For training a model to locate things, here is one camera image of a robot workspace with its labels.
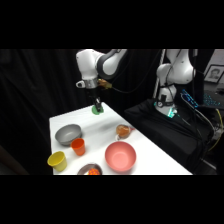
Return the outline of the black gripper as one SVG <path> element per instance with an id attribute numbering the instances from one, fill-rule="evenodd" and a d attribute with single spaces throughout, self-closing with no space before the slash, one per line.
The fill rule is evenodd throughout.
<path id="1" fill-rule="evenodd" d="M 87 93 L 89 97 L 94 102 L 94 108 L 97 110 L 97 102 L 98 102 L 98 110 L 101 110 L 101 100 L 100 100 L 100 93 L 98 88 L 88 89 Z"/>

